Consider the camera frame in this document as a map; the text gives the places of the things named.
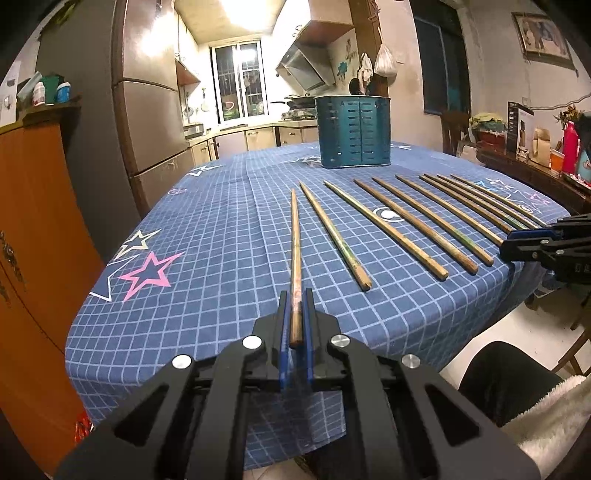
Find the white fleece sleeve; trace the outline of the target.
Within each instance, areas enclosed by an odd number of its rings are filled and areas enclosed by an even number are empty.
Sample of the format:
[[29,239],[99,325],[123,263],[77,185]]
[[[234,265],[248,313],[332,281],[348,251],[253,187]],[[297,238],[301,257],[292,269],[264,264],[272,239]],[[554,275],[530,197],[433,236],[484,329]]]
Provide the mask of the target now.
[[590,420],[590,377],[572,376],[501,430],[547,479],[566,458]]

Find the orange wooden cabinet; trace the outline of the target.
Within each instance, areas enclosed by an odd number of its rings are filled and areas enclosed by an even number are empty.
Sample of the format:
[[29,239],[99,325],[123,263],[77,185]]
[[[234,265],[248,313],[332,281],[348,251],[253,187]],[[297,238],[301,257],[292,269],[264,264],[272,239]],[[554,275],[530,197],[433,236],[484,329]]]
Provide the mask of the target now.
[[65,344],[103,269],[64,154],[61,125],[77,112],[37,107],[1,130],[1,411],[45,473],[75,445],[83,406]]

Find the white plastic bag hanging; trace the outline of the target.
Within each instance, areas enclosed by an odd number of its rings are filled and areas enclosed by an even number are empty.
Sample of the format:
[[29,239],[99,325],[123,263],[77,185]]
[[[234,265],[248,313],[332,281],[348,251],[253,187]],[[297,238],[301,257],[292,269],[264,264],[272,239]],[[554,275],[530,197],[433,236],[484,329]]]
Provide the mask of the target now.
[[398,75],[397,62],[391,49],[382,43],[374,63],[374,73],[384,78],[394,79]]

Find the red thermos bottle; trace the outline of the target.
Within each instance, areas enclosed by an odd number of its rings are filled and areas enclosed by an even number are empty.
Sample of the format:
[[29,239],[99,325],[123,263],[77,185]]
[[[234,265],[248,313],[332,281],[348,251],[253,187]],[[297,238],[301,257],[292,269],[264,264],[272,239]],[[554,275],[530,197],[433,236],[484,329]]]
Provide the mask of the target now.
[[577,170],[579,151],[579,135],[576,130],[575,123],[569,121],[564,129],[563,135],[563,149],[564,155],[562,172],[565,174],[574,175]]

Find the black product box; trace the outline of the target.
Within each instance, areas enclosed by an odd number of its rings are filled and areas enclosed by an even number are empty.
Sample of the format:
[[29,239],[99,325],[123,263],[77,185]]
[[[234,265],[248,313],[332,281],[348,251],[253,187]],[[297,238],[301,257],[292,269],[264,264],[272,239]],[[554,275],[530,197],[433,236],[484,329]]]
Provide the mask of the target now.
[[529,107],[510,101],[507,107],[506,150],[528,158],[533,136],[534,112]]

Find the dark wooden sideboard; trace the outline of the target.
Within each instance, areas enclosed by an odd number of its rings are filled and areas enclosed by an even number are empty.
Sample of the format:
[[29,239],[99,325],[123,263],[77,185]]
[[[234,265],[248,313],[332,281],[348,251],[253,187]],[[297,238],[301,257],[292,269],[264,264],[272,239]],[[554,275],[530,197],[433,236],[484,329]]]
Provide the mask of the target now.
[[486,167],[501,172],[543,193],[571,214],[590,212],[590,194],[557,177],[549,168],[535,162],[518,160],[514,154],[477,147],[477,159]]

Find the dark wooden chopstick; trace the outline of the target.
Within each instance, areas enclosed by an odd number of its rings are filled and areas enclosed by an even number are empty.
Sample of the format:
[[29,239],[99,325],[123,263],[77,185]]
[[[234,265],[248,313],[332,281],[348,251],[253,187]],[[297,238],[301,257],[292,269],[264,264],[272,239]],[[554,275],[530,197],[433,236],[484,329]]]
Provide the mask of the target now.
[[303,343],[303,321],[301,320],[301,227],[298,217],[297,192],[290,191],[291,215],[291,312],[290,312],[290,347],[293,349]]

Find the teal perforated utensil holder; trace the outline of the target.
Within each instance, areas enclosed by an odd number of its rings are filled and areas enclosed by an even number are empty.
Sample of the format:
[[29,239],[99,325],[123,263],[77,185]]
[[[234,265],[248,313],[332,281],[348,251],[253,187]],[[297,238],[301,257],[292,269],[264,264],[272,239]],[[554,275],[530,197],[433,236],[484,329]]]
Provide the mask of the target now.
[[391,99],[368,95],[315,98],[322,166],[391,164]]

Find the black frying pan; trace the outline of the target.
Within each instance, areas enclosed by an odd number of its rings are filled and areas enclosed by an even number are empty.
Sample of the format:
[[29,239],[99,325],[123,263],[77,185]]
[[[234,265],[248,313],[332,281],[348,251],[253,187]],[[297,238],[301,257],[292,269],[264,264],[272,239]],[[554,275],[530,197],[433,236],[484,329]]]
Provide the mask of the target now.
[[271,104],[286,104],[290,110],[315,108],[315,97],[310,95],[288,95],[281,100],[272,101]]

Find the range hood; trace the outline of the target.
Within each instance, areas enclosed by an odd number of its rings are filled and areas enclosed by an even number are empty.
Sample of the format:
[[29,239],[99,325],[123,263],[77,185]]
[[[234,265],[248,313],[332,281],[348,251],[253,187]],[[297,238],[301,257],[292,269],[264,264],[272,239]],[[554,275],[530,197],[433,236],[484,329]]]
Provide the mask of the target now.
[[277,74],[297,94],[308,94],[335,84],[327,48],[294,42],[276,67]]

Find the silver refrigerator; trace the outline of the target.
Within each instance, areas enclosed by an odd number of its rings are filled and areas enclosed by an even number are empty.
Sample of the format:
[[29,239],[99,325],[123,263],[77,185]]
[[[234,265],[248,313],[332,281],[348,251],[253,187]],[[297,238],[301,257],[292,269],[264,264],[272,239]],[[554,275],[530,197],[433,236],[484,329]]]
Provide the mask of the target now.
[[145,216],[193,166],[176,76],[170,1],[117,1],[111,71],[118,139],[134,200]]

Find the kitchen window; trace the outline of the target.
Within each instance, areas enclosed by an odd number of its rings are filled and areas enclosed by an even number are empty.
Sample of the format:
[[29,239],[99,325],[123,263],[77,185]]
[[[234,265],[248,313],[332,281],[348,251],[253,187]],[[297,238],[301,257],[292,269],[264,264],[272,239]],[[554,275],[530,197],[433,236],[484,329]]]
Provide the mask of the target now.
[[231,125],[269,114],[259,40],[211,48],[218,120]]

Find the framed wall picture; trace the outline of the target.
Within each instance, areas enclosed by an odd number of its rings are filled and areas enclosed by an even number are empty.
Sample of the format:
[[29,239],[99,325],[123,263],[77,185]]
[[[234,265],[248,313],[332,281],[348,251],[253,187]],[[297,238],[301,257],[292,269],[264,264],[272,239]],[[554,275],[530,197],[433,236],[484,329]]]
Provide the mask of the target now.
[[513,12],[512,18],[525,60],[575,70],[567,40],[548,16]]

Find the dark wooden chair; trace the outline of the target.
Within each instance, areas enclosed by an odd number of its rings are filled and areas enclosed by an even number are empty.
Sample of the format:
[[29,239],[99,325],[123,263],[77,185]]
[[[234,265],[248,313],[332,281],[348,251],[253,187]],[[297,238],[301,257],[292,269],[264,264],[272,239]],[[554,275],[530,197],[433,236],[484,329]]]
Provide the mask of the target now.
[[459,142],[469,135],[468,113],[463,111],[444,111],[440,115],[442,126],[443,152],[455,156]]

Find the blue grid star tablecloth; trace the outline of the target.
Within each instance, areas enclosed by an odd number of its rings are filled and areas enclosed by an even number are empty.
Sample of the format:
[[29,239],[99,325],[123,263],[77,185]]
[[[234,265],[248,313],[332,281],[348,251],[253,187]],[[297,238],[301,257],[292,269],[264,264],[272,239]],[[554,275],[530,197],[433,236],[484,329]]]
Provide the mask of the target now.
[[[384,167],[328,169],[315,143],[260,150],[187,173],[123,242],[79,310],[66,342],[66,370],[93,423],[178,354],[221,352],[276,310],[290,287],[290,191],[297,192],[304,286],[342,332],[378,354],[412,353],[436,369],[502,319],[544,277],[535,263],[496,260],[471,275],[408,222],[394,227],[446,268],[438,280],[363,214],[325,187],[329,181],[373,212],[382,203],[353,182],[387,193],[377,177],[426,205],[483,248],[498,247],[397,175],[458,208],[420,179],[452,174],[524,206],[545,223],[564,207],[497,171],[404,143]],[[363,292],[310,202],[311,190],[372,280]]]

